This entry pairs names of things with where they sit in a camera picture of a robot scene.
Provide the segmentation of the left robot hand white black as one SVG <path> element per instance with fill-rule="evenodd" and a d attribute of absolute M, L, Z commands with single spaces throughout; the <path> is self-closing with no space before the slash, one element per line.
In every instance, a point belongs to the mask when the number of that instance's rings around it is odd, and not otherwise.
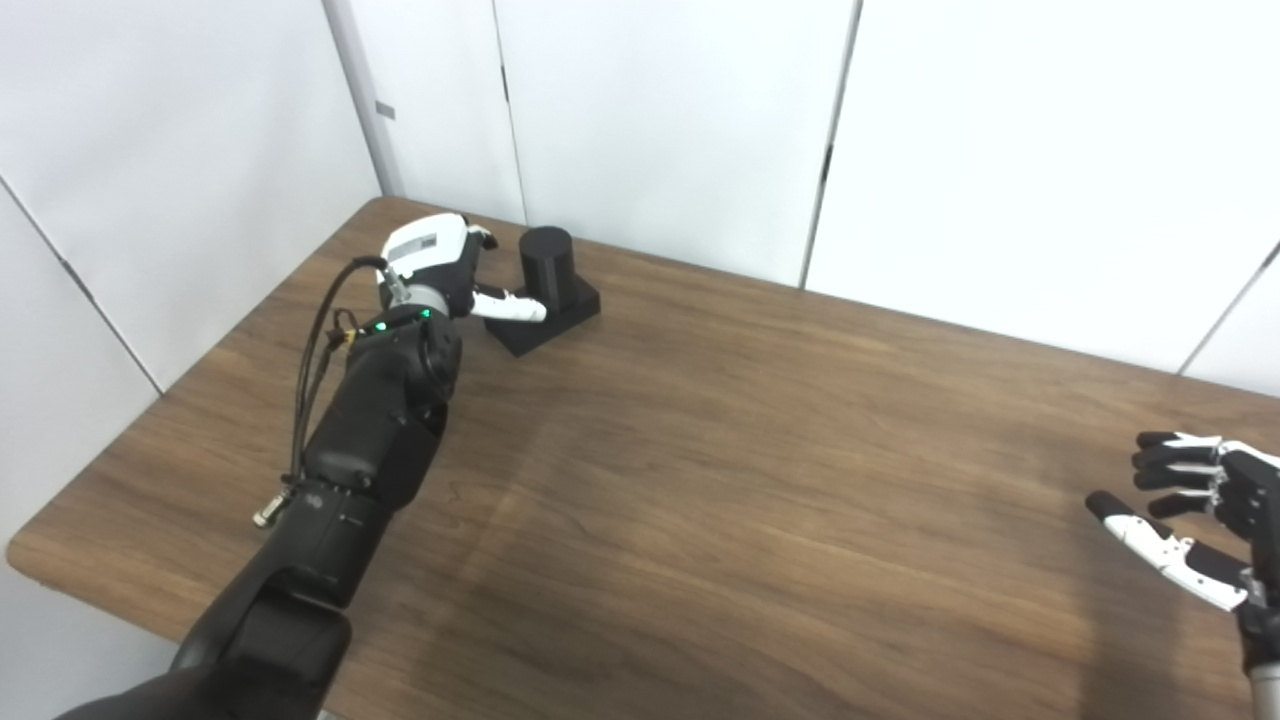
<path fill-rule="evenodd" d="M 378 273 L 381 306 L 425 307 L 449 318 L 544 322 L 544 304 L 476 281 L 481 252 L 497 247 L 488 228 L 458 213 L 434 214 L 392 231 L 381 249 L 387 269 Z"/>

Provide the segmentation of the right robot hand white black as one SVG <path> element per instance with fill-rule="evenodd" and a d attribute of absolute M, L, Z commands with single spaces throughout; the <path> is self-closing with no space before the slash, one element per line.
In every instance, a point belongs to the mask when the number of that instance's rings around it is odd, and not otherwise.
<path fill-rule="evenodd" d="M 1166 580 L 1231 614 L 1243 667 L 1277 666 L 1277 456 L 1221 436 L 1144 430 L 1135 437 L 1133 484 L 1161 493 L 1146 512 L 1096 491 L 1085 507 L 1112 537 Z M 1203 514 L 1244 541 L 1247 560 L 1178 536 L 1169 519 Z"/>

